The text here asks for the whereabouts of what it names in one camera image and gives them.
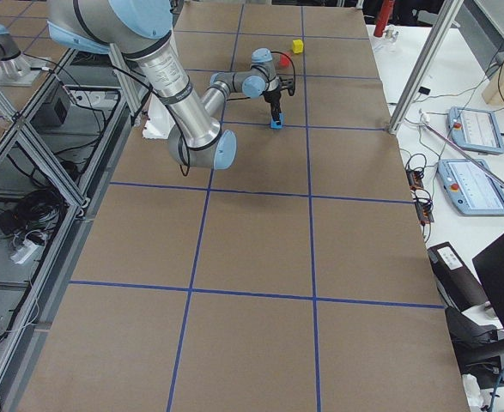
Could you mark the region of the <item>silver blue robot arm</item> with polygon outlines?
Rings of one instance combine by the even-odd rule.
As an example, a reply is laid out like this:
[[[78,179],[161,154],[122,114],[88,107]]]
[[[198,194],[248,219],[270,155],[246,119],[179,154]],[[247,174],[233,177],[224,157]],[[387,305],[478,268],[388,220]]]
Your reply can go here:
[[[281,92],[292,94],[295,81],[277,74],[267,48],[253,52],[248,71],[218,73],[198,95],[170,43],[171,2],[51,1],[48,10],[49,33],[59,44],[95,54],[107,54],[116,45],[124,58],[137,63],[175,122],[168,148],[182,167],[224,170],[232,165],[236,136],[214,117],[232,93],[263,97],[270,104],[272,127],[282,126]]]

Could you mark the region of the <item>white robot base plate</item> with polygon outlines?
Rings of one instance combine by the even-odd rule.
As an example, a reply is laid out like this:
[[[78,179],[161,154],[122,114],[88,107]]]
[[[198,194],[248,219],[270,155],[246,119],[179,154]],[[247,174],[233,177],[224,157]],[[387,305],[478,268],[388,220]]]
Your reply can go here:
[[[173,128],[171,115],[160,100],[152,95],[147,110],[147,121],[143,127],[143,137],[149,140],[168,139]]]

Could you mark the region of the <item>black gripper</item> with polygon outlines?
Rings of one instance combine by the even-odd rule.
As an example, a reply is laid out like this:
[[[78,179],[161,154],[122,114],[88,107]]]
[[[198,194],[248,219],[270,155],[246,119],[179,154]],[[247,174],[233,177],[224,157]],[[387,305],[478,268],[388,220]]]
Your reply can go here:
[[[270,115],[272,123],[281,122],[281,108],[280,99],[282,97],[281,91],[277,88],[274,90],[266,90],[263,92],[264,101],[270,104]]]

